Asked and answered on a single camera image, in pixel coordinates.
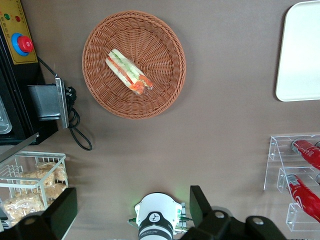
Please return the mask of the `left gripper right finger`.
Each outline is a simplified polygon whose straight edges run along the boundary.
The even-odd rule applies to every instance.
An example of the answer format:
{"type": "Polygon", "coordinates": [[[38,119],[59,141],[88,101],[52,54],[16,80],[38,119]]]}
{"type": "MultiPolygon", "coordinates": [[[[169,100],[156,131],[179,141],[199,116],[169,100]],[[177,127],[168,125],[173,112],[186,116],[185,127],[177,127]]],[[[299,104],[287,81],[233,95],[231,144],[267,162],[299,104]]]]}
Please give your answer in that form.
{"type": "Polygon", "coordinates": [[[285,240],[285,235],[267,217],[251,215],[245,222],[227,211],[213,209],[198,185],[190,187],[191,227],[182,240],[285,240]]]}

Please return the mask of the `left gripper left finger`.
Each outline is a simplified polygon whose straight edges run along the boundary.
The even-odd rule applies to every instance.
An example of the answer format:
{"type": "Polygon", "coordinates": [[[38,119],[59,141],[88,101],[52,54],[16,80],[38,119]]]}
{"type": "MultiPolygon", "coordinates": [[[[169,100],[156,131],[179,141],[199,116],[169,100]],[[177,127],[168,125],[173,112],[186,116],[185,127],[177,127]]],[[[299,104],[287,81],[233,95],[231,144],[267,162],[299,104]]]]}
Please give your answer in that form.
{"type": "Polygon", "coordinates": [[[42,213],[31,213],[0,233],[2,240],[62,240],[78,214],[77,189],[69,187],[42,213]]]}

